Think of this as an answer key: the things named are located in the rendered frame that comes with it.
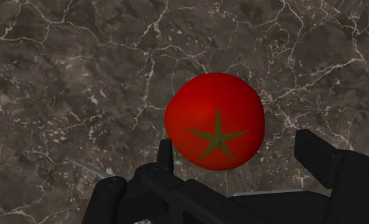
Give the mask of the red tomato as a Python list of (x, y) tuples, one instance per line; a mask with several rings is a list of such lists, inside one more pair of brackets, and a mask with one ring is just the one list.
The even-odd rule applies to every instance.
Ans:
[(167, 105), (164, 125), (184, 158), (212, 171), (245, 164), (265, 135), (260, 96), (226, 73), (201, 74), (185, 83)]

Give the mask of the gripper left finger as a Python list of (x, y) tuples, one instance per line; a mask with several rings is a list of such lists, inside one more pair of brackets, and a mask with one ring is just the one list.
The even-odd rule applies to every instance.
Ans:
[(173, 169), (172, 142), (163, 139), (156, 162), (139, 166), (130, 181), (113, 176), (95, 185), (81, 224), (230, 224), (226, 197)]

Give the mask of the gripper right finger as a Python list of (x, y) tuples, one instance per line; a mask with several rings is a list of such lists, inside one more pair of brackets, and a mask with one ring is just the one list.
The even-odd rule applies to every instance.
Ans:
[(337, 149), (307, 129), (296, 131), (294, 156), (331, 190), (324, 224), (369, 224), (369, 156)]

